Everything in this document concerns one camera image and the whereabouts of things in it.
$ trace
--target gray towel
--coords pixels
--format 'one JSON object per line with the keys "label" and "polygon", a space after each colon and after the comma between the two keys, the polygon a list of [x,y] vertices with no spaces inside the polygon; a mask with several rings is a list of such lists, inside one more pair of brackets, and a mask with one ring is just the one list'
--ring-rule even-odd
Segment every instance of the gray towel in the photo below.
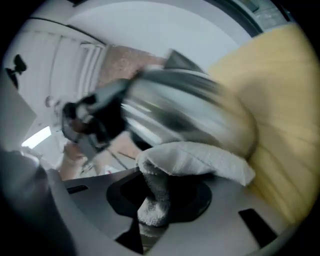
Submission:
{"label": "gray towel", "polygon": [[168,224],[169,176],[213,173],[243,186],[255,177],[244,159],[221,148],[195,142],[171,142],[152,147],[139,154],[136,164],[154,194],[154,197],[148,196],[138,210],[138,220],[143,227]]}

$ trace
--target person's arm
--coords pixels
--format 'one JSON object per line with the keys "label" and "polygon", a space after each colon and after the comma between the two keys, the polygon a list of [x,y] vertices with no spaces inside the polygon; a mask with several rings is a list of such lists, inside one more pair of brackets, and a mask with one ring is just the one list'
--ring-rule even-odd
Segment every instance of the person's arm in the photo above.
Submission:
{"label": "person's arm", "polygon": [[64,146],[63,159],[59,169],[63,181],[74,179],[81,171],[85,161],[84,155],[80,152],[77,144],[68,142]]}

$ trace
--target black slot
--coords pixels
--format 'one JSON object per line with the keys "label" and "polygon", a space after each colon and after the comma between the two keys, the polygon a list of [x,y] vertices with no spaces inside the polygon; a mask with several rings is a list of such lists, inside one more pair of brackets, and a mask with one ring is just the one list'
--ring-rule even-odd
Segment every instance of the black slot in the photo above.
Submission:
{"label": "black slot", "polygon": [[88,189],[87,186],[79,185],[79,186],[68,187],[66,190],[71,195],[71,194],[78,193],[78,192],[81,192],[81,191],[84,191],[84,190],[87,190],[87,189]]}
{"label": "black slot", "polygon": [[239,215],[261,248],[277,238],[276,233],[254,209],[241,210]]}

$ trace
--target white wall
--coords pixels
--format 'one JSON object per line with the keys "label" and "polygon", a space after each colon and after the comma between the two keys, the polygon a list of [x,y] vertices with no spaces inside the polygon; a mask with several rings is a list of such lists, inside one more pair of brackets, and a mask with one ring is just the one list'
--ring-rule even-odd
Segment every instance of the white wall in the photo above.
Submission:
{"label": "white wall", "polygon": [[165,57],[175,49],[207,69],[251,39],[204,0],[88,0],[77,7],[49,0],[32,17],[71,25],[103,43]]}
{"label": "white wall", "polygon": [[205,70],[239,46],[210,21],[163,3],[129,1],[102,5],[76,14],[69,24],[102,42],[158,57],[175,49]]}
{"label": "white wall", "polygon": [[67,0],[47,0],[31,15],[31,17],[68,25],[68,19],[76,12],[73,5],[72,2]]}

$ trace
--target stainless steel pot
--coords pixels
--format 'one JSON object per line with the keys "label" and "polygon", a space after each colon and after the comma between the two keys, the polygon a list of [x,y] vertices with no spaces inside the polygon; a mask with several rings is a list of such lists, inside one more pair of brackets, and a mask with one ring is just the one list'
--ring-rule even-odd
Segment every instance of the stainless steel pot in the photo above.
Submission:
{"label": "stainless steel pot", "polygon": [[131,80],[122,111],[129,129],[151,146],[191,141],[248,158],[257,144],[256,122],[240,100],[176,51],[164,66]]}

